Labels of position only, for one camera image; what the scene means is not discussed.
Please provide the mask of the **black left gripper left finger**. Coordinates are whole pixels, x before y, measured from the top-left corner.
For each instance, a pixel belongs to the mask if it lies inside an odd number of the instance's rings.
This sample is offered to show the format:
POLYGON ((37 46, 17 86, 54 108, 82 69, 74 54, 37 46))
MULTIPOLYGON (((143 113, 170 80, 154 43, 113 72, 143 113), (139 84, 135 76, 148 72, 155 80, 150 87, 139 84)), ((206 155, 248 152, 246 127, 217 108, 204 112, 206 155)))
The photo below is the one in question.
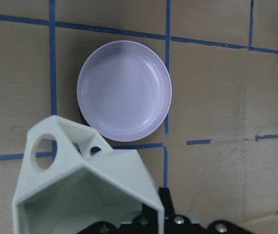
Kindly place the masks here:
POLYGON ((157 211, 145 204, 142 204, 141 224, 157 224, 157 219, 157 211))

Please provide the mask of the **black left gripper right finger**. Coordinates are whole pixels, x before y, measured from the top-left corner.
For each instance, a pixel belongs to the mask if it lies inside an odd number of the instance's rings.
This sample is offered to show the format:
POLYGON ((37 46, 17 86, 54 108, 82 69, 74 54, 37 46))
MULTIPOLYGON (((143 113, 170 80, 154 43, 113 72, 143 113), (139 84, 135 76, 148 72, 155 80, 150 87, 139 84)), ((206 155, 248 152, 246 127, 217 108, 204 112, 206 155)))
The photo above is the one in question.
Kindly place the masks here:
POLYGON ((165 218, 174 216, 175 210, 170 194, 170 189, 167 187, 159 187, 158 194, 165 210, 165 218))

